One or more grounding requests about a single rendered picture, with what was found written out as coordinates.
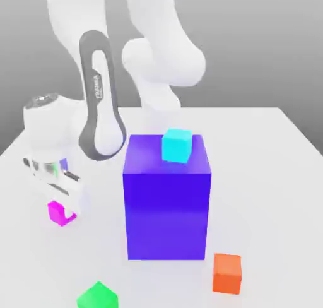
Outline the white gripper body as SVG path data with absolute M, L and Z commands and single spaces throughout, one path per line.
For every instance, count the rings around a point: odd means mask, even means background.
M 69 211 L 80 215 L 83 211 L 84 188 L 81 179 L 61 179 L 46 182 L 47 191 L 54 200 L 62 204 Z

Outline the small magenta cube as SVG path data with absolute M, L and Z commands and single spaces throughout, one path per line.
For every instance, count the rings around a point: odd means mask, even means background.
M 65 207 L 57 201 L 51 201 L 47 204 L 50 219 L 63 227 L 73 221 L 77 215 L 75 213 L 67 214 Z

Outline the small green cube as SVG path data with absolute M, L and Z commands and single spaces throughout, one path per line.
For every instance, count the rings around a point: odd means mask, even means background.
M 98 281 L 76 300 L 78 308 L 119 308 L 116 293 Z

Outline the small cyan cube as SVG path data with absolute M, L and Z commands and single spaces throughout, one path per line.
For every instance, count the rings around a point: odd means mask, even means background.
M 192 131 L 168 129 L 162 137 L 162 160 L 187 163 L 192 152 Z

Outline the small orange cube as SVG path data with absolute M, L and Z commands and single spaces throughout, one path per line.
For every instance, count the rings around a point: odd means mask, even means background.
M 216 253 L 214 255 L 213 291 L 239 295 L 241 283 L 241 257 L 233 254 Z

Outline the large blue box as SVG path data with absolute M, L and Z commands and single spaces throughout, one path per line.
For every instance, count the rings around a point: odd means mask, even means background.
M 211 167 L 203 137 L 187 163 L 162 159 L 162 136 L 133 134 L 123 168 L 130 260 L 203 260 Z

